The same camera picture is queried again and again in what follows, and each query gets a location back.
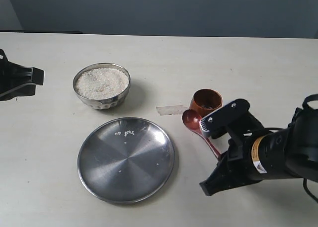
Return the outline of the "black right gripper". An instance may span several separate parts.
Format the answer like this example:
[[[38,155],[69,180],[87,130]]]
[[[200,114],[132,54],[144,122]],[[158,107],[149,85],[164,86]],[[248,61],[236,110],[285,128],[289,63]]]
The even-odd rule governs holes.
[[[206,196],[263,180],[300,176],[286,165],[287,129],[265,128],[247,113],[230,124],[211,124],[212,139],[228,134],[229,149],[211,175],[200,182]]]

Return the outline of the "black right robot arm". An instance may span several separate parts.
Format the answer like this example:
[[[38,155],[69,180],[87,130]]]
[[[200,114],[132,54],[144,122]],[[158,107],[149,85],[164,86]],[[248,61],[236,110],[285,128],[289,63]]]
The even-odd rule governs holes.
[[[285,129],[265,128],[248,111],[214,113],[211,137],[230,135],[229,148],[211,175],[200,183],[205,195],[259,183],[301,178],[318,180],[318,112],[297,108]]]

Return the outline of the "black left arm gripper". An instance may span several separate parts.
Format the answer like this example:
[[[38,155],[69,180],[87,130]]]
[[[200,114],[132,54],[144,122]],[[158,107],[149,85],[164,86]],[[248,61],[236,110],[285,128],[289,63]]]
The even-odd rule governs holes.
[[[34,96],[37,85],[44,83],[44,71],[38,68],[17,67],[7,69],[8,59],[0,50],[0,100]]]

